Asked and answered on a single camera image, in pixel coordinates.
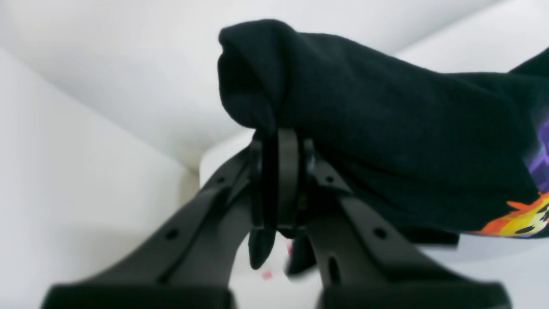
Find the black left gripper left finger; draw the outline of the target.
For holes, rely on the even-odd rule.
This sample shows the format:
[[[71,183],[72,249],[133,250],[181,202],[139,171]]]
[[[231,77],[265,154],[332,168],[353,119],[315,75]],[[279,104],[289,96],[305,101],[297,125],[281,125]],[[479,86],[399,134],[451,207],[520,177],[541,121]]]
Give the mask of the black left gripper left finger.
[[[255,132],[198,194],[141,246],[78,283],[53,286],[44,309],[236,309],[228,287],[253,230],[296,225],[296,131]]]

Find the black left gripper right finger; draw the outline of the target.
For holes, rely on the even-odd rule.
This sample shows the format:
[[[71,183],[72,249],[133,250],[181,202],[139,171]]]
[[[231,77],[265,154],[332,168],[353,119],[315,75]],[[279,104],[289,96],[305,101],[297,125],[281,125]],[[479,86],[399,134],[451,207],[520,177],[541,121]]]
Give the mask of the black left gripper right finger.
[[[302,141],[300,224],[323,290],[318,309],[510,309],[501,283],[457,274],[409,243]]]

